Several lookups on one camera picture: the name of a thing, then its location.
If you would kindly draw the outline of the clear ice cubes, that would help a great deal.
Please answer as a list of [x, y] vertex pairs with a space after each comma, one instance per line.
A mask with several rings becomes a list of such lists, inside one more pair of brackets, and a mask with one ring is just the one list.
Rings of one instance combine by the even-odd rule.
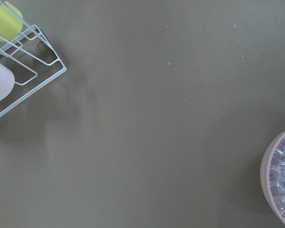
[[273, 153], [269, 182], [275, 206], [285, 221], [285, 137], [281, 139]]

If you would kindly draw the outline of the yellow cup in rack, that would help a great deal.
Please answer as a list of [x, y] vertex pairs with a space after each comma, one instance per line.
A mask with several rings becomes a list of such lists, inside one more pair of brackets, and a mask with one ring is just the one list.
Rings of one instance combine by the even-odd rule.
[[0, 4], [0, 37], [14, 39], [23, 28], [23, 23], [8, 8]]

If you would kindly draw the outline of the pink bowl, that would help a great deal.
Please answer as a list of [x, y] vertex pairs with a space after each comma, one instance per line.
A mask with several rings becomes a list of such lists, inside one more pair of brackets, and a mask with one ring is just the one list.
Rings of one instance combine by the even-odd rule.
[[271, 159], [273, 156], [273, 153], [278, 145], [278, 143], [281, 141], [281, 139], [285, 137], [285, 131], [282, 132], [280, 135], [278, 135], [267, 147], [264, 156], [261, 161], [261, 166], [260, 166], [260, 181], [261, 181], [261, 186], [262, 190], [264, 193], [264, 196], [273, 210], [273, 212], [278, 216], [278, 218], [282, 221], [282, 223], [285, 225], [285, 221], [283, 220], [282, 216], [279, 214], [277, 207], [275, 206], [273, 196], [271, 194], [270, 190], [270, 182], [269, 182], [269, 172], [270, 172], [270, 164], [271, 164]]

